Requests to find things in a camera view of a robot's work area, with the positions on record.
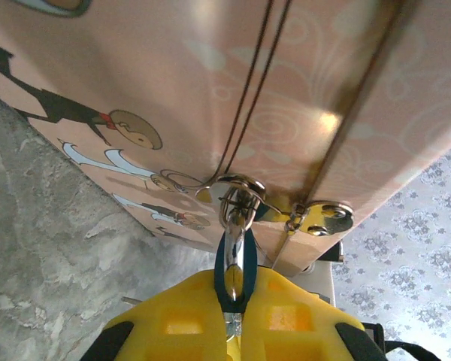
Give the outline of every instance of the yellow plastic object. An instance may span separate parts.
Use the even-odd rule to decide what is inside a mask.
[[[259,267],[242,336],[226,344],[226,326],[203,271],[114,318],[132,321],[116,361],[353,360],[336,323],[362,324],[269,268]]]

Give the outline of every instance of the gray stone surface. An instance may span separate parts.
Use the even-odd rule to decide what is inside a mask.
[[[213,254],[158,241],[0,103],[0,360],[80,359],[105,323]]]

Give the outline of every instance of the floral wallpaper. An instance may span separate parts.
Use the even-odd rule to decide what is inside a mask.
[[[337,306],[451,359],[451,151],[344,239]],[[394,351],[390,360],[413,359]]]

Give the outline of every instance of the dark blue strap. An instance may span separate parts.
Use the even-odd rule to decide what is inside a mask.
[[[216,265],[214,267],[213,282],[216,289],[217,298],[222,312],[244,313],[247,303],[253,294],[257,277],[257,250],[256,239],[253,231],[248,229],[244,235],[244,297],[240,302],[233,302],[227,293],[224,284],[224,247],[226,234],[220,239],[217,249]]]

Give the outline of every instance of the cartoon face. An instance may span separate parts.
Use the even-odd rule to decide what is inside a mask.
[[[200,231],[201,229],[210,226],[210,222],[208,220],[196,214],[186,212],[183,214],[183,217],[185,219],[181,220],[180,224],[184,227]]]
[[[112,111],[109,116],[120,134],[132,143],[147,149],[162,148],[159,133],[146,120],[128,111]]]
[[[170,178],[166,178],[159,174],[153,174],[150,176],[150,179],[161,190],[167,190],[168,192],[187,193],[187,191],[181,185],[179,185],[177,182],[174,182]]]

